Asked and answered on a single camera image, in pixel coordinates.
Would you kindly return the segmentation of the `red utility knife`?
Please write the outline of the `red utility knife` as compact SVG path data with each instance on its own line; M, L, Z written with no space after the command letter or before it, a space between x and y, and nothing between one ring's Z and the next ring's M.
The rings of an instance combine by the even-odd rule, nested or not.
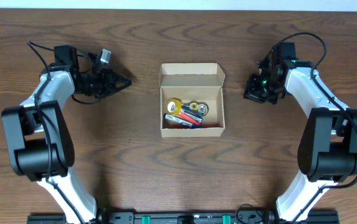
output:
M220 128L218 125L204 125L204 126L198 126L198 125L192 125L191 127L182 125L182 124L175 124L172 126L173 129L204 129L204 128Z

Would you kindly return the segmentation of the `yellow clear tape roll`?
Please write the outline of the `yellow clear tape roll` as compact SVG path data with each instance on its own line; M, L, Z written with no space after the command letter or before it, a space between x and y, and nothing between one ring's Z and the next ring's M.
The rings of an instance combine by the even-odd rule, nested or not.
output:
M166 103L166 114L178 116L182 110L182 102L176 98L170 98Z

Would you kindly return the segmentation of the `black correction tape dispenser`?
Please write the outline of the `black correction tape dispenser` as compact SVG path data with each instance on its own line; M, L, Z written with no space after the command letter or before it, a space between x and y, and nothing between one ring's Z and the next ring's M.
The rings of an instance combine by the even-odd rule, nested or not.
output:
M197 101L192 101L186 104L186 107L191 111L199 114L200 116L205 116L209 112L209 107L205 103L198 103Z

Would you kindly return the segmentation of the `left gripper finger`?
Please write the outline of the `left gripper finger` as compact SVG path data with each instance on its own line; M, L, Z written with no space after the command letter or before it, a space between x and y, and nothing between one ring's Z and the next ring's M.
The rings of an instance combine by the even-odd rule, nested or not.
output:
M116 80L112 85L111 94L114 95L115 93L118 93L124 90L125 88L128 88L131 84L132 84L131 80L123 80L123 81Z
M112 77L116 82L127 82L128 79L112 71Z

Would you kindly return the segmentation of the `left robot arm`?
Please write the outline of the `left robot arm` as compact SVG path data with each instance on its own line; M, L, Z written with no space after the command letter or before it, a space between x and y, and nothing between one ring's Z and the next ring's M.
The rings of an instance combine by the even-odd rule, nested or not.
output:
M131 85L108 64L112 53L55 46L54 62L44 65L39 85L20 105L1 113L13 171L44 188L63 211L32 214L28 223L109 223L105 208L90 195L74 169L75 151L62 110L76 95L100 101Z

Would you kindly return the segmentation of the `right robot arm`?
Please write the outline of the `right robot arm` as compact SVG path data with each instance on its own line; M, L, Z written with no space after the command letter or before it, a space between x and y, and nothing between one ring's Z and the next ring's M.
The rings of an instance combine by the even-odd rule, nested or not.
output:
M262 221L304 223L327 191L357 183L357 110L335 97L314 64L297 58L293 42L275 44L258 68L244 98L274 105L292 95L307 117L297 152L299 171Z

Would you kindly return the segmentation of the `cardboard box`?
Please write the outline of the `cardboard box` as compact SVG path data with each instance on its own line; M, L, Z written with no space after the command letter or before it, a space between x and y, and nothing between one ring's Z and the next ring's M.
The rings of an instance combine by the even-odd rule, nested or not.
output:
M163 138L219 137L225 130L218 63L163 63L159 69Z

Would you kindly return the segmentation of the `blue whiteboard marker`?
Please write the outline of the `blue whiteboard marker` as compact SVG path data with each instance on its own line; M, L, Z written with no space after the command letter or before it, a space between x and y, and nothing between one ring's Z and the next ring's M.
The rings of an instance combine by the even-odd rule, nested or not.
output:
M186 121L184 119L177 118L175 116L171 116L171 115L168 115L168 114L164 115L164 119L167 119L167 120L172 121L174 123L177 123L177 124L180 124L180 125L184 125L184 126L187 126L189 128L193 128L193 129L201 128L201 126L199 126L199 125L193 124L193 123L191 123L189 121Z

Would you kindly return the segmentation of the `red stapler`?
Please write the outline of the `red stapler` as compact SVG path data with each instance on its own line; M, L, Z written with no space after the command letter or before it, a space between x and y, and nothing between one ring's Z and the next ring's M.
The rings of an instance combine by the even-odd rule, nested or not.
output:
M181 107L181 111L179 112L179 116L186 121L189 121L195 125L202 125L202 118L196 115L193 112L190 112L188 109Z

